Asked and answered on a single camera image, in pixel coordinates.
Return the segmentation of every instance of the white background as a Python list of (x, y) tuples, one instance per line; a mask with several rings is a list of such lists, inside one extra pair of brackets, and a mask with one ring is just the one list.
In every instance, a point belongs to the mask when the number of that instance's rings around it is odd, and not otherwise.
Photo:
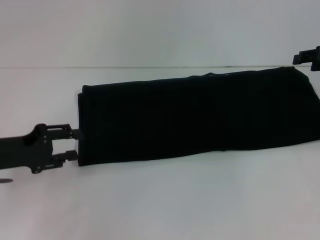
[[(290, 65), (294, 54), (320, 45), (319, 7), (315, 0), (3, 0), (0, 138), (38, 123), (77, 128), (84, 84)], [(320, 73), (298, 69), (320, 94)], [(75, 145), (57, 141), (54, 152)], [(318, 240), (319, 146), (67, 162), (40, 174), (0, 170), (14, 179), (0, 185), (0, 238)]]

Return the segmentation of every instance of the white wall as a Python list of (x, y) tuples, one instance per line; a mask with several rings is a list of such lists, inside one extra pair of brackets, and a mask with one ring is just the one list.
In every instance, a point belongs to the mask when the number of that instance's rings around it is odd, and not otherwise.
[[(38, 123), (77, 128), (84, 84), (289, 65), (319, 45), (319, 7), (311, 0), (2, 0), (0, 138)], [(174, 68), (185, 66), (201, 68)], [(298, 69), (320, 94), (320, 73)], [(75, 141), (54, 146), (61, 153)], [(67, 162), (40, 174), (3, 169), (0, 178), (14, 182), (0, 184), (0, 236), (318, 240), (319, 155), (315, 141), (148, 162)]]

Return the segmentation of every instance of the black fabric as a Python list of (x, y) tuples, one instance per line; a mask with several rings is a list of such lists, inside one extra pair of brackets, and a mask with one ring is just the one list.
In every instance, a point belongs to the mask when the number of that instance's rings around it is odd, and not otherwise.
[(320, 103), (294, 67), (83, 86), (79, 165), (258, 150), (320, 137)]

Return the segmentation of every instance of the folded black cloth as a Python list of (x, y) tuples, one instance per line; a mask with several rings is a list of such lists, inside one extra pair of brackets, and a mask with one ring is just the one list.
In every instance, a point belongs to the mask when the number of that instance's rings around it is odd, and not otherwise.
[(84, 85), (80, 166), (258, 150), (320, 139), (320, 102), (294, 67)]

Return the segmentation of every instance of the black mechanical part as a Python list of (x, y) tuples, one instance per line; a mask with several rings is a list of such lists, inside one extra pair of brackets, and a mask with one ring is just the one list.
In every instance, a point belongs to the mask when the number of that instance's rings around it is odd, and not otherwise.
[(320, 46), (317, 46), (316, 49), (301, 51), (298, 55), (294, 55), (293, 65), (304, 63), (312, 63), (311, 71), (320, 71)]
[(53, 140), (81, 139), (79, 129), (69, 124), (38, 124), (25, 136), (0, 138), (0, 169), (28, 167), (33, 174), (42, 170), (61, 168), (66, 160), (78, 159), (76, 150), (52, 155)]

